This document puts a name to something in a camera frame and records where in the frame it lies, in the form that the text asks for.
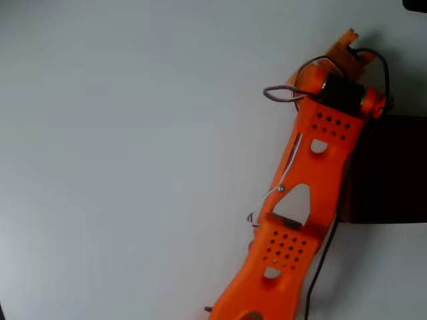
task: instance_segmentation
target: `white background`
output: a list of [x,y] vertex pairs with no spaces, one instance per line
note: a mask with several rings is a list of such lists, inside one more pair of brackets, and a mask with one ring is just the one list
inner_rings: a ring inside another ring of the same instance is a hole
[[[207,319],[294,122],[262,89],[349,27],[427,115],[427,15],[400,0],[0,1],[6,319]],[[425,319],[426,243],[341,226],[310,319]]]

